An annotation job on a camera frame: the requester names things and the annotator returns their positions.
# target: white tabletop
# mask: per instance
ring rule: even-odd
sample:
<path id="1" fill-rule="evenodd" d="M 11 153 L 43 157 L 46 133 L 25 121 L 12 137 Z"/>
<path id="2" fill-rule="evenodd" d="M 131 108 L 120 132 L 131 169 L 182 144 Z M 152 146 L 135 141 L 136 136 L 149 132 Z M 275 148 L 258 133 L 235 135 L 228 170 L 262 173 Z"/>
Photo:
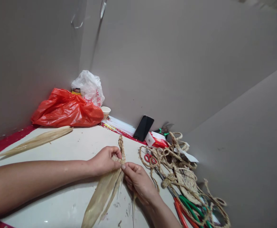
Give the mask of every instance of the white tabletop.
<path id="1" fill-rule="evenodd" d="M 38 128 L 2 152 L 49 130 L 51 129 Z M 47 143 L 0 160 L 0 166 L 36 160 L 88 160 L 105 146 L 118 146 L 118 138 L 118 134 L 100 126 L 74 128 L 71 133 L 52 141 L 51 144 Z M 138 155 L 138 149 L 142 144 L 125 137 L 123 137 L 123 140 L 126 161 L 143 166 Z M 158 183 L 161 183 L 158 175 L 154 175 L 154 177 Z M 81 227 L 85 210 L 97 186 L 97 181 L 81 181 L 51 192 L 51 194 L 38 198 L 1 221 L 15 228 Z M 174 200 L 169 191 L 161 189 L 160 195 L 177 217 Z M 97 221 L 94 227 L 117 227 L 120 221 L 122 221 L 120 224 L 121 228 L 133 227 L 131 203 L 132 195 L 123 184 L 119 190 L 118 197 L 115 196 L 106 218 L 99 224 Z M 138 206 L 136 206 L 134 217 L 134 227 L 150 226 Z"/>

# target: paper cup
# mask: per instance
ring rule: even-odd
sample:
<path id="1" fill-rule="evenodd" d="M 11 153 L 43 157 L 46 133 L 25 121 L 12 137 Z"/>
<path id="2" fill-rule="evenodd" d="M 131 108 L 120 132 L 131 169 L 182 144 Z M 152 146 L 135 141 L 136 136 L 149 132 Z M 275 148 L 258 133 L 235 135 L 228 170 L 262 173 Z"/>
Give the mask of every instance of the paper cup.
<path id="1" fill-rule="evenodd" d="M 109 116 L 109 113 L 111 112 L 111 109 L 108 108 L 108 107 L 105 107 L 105 106 L 101 107 L 101 109 L 102 109 L 102 111 L 104 113 L 103 120 L 106 120 L 108 118 L 108 116 Z"/>

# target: smartphone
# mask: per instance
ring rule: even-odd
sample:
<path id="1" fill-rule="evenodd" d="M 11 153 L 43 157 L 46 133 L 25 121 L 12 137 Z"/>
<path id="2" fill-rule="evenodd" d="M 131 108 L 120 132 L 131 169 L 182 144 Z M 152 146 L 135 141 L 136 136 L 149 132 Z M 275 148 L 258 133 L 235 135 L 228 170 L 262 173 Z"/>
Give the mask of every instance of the smartphone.
<path id="1" fill-rule="evenodd" d="M 149 116 L 143 116 L 141 119 L 141 122 L 139 123 L 137 129 L 135 130 L 135 133 L 133 135 L 133 138 L 143 142 L 154 122 L 154 119 L 152 119 Z"/>

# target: forearm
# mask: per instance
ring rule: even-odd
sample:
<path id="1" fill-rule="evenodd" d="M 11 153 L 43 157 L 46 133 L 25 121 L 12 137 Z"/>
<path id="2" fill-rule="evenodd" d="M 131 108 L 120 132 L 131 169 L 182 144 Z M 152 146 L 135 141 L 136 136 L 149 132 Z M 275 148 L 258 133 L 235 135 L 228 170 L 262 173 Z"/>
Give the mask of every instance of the forearm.
<path id="1" fill-rule="evenodd" d="M 93 176 L 89 161 L 28 161 L 0 167 L 0 215 L 60 186 Z"/>
<path id="2" fill-rule="evenodd" d="M 177 218 L 161 197 L 146 207 L 155 228 L 181 228 Z"/>

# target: red plastic bag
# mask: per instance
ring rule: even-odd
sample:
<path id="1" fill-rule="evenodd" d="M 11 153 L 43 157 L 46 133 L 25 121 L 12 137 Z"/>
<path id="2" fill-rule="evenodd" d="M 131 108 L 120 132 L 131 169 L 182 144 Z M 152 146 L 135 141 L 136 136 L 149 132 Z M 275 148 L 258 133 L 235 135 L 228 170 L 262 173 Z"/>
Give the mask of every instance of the red plastic bag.
<path id="1" fill-rule="evenodd" d="M 90 127 L 100 123 L 103 118 L 100 107 L 86 103 L 81 96 L 68 90 L 54 88 L 49 99 L 38 106 L 31 121 L 42 126 Z"/>

